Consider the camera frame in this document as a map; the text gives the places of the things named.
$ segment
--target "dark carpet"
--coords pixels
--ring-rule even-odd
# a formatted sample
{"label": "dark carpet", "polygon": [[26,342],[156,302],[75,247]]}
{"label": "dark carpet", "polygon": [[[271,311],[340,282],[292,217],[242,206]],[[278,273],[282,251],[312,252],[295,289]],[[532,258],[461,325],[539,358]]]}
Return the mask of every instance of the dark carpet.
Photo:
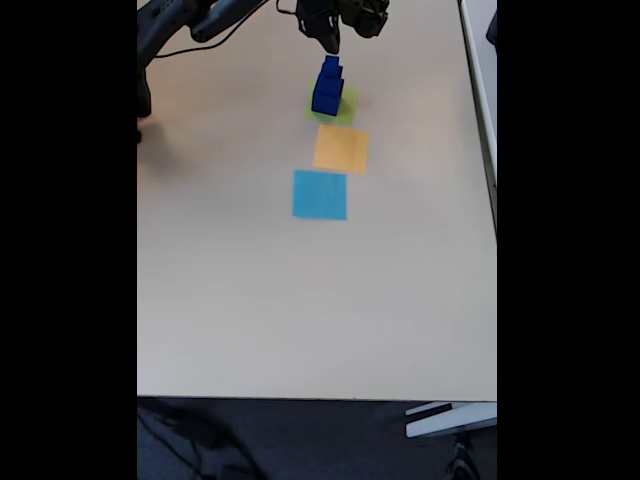
{"label": "dark carpet", "polygon": [[[268,480],[445,480],[452,435],[408,439],[405,410],[417,402],[171,399],[225,423],[250,450]],[[151,428],[196,463],[188,441],[153,415]],[[497,478],[497,427],[469,433],[481,480]],[[203,448],[202,471],[244,467],[232,449]],[[138,422],[138,478],[189,480],[192,472]]]}

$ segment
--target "blue square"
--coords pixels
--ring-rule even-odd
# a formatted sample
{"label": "blue square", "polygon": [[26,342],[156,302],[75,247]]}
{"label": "blue square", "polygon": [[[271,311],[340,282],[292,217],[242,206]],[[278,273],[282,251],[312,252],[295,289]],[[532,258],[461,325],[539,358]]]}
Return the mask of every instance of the blue square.
{"label": "blue square", "polygon": [[293,172],[293,216],[347,219],[347,176],[344,173]]}
{"label": "blue square", "polygon": [[339,60],[339,57],[333,57],[331,55],[325,56],[324,63],[322,64],[322,74],[326,77],[336,79],[342,77],[342,67],[338,63]]}
{"label": "blue square", "polygon": [[339,65],[327,65],[326,63],[322,64],[322,71],[320,72],[327,78],[342,78],[342,67]]}
{"label": "blue square", "polygon": [[341,97],[344,88],[344,80],[341,78],[327,78],[323,74],[318,75],[314,92],[327,95],[328,97]]}
{"label": "blue square", "polygon": [[314,90],[311,100],[311,111],[325,115],[338,115],[340,97],[328,97]]}

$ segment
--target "paper square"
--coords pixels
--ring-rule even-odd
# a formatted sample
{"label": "paper square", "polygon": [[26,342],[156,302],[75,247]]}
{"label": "paper square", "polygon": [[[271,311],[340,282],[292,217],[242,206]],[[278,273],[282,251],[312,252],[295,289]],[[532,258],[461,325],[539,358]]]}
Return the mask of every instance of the paper square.
{"label": "paper square", "polygon": [[347,176],[343,173],[294,171],[293,216],[346,220]]}
{"label": "paper square", "polygon": [[364,175],[368,146],[367,132],[351,127],[320,125],[313,166]]}
{"label": "paper square", "polygon": [[316,113],[311,110],[314,87],[315,83],[311,85],[311,90],[309,91],[307,109],[304,113],[305,118],[328,123],[330,125],[353,125],[353,116],[356,113],[356,100],[358,99],[358,89],[346,86],[342,89],[340,108],[338,108],[338,115],[334,117],[332,115],[325,115],[324,113]]}

